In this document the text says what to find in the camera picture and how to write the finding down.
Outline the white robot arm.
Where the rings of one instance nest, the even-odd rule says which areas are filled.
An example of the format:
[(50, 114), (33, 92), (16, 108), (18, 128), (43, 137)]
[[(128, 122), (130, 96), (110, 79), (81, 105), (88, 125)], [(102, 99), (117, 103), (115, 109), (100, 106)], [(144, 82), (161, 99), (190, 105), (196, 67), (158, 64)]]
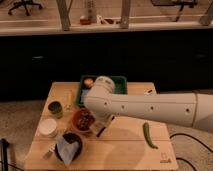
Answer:
[(213, 133), (213, 95), (173, 93), (115, 94), (115, 83), (99, 76), (84, 98), (84, 106), (107, 125), (111, 115), (176, 124)]

